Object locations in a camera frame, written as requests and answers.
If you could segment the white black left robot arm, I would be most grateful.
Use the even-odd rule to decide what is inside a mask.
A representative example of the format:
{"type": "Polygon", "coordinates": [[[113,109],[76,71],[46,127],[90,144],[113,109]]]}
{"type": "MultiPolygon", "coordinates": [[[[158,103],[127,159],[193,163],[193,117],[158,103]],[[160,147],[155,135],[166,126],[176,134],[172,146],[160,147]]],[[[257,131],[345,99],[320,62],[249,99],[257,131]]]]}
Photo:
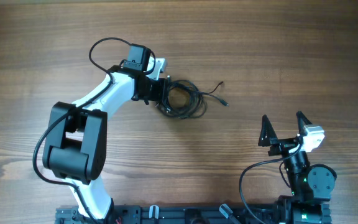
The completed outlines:
{"type": "Polygon", "coordinates": [[[127,101],[161,100],[166,79],[160,74],[166,65],[147,47],[131,44],[127,58],[106,70],[94,90],[72,103],[52,107],[48,128],[37,145],[44,147],[42,164],[55,175],[53,183],[71,189],[81,222],[121,222],[101,178],[108,120],[127,101]]]}

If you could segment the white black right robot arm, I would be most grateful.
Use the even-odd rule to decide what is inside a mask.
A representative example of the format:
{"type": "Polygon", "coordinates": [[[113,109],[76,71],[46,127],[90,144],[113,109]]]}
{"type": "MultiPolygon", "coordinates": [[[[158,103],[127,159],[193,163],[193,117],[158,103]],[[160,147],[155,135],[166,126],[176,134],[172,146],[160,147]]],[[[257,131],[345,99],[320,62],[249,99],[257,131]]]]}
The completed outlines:
{"type": "Polygon", "coordinates": [[[281,156],[291,196],[280,196],[273,206],[274,223],[332,223],[328,202],[337,179],[336,172],[324,164],[310,164],[308,153],[324,140],[324,129],[296,113],[298,134],[279,139],[267,115],[262,117],[258,145],[269,147],[269,156],[281,156]]]}

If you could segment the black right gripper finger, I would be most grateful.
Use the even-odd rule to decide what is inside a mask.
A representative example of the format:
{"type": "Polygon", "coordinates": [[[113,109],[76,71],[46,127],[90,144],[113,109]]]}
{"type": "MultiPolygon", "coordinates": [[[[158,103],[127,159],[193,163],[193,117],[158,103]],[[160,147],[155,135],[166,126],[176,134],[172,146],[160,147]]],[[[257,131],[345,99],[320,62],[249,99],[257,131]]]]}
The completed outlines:
{"type": "Polygon", "coordinates": [[[268,147],[268,146],[273,146],[277,143],[278,143],[277,135],[273,129],[273,126],[268,116],[265,114],[262,117],[262,126],[261,126],[258,146],[268,147]]]}
{"type": "Polygon", "coordinates": [[[312,122],[302,113],[302,111],[298,111],[296,113],[297,121],[298,121],[298,130],[300,135],[304,135],[303,128],[307,125],[311,125],[312,122]]]}

